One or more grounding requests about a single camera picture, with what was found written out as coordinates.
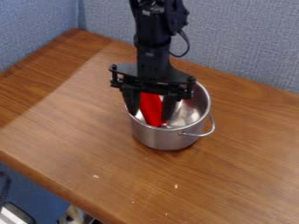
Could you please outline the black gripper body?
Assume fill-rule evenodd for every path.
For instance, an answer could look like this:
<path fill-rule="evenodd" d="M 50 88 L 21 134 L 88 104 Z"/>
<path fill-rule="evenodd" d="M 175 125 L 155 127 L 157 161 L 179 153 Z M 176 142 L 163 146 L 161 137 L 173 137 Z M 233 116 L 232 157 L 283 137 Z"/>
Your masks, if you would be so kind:
<path fill-rule="evenodd" d="M 125 100 L 138 100 L 141 93 L 175 100 L 192 98 L 196 79 L 173 67 L 168 51 L 136 51 L 134 62 L 112 64 L 108 70 L 110 87 Z"/>

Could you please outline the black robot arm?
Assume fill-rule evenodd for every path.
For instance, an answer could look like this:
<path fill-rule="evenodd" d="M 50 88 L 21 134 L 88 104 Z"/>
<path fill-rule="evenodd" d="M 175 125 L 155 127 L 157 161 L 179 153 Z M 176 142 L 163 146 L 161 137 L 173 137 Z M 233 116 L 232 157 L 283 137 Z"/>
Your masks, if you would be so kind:
<path fill-rule="evenodd" d="M 183 0 L 129 0 L 134 19 L 136 62 L 113 64 L 109 85 L 122 94 L 129 114 L 140 109 L 141 94 L 163 97 L 161 118 L 169 120 L 176 102 L 192 98 L 196 79 L 177 70 L 169 58 L 172 36 L 184 36 L 189 12 Z"/>

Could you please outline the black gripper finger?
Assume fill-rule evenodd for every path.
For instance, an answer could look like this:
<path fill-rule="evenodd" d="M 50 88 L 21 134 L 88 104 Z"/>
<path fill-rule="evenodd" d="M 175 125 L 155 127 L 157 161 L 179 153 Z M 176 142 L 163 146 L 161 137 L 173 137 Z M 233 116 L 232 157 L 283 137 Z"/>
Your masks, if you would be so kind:
<path fill-rule="evenodd" d="M 125 102 L 125 108 L 128 113 L 133 116 L 138 110 L 140 106 L 140 93 L 133 89 L 122 89 L 122 98 Z"/>
<path fill-rule="evenodd" d="M 167 95 L 163 98 L 163 115 L 161 118 L 164 121 L 168 121 L 172 118 L 175 107 L 176 107 L 176 98 L 173 96 Z"/>

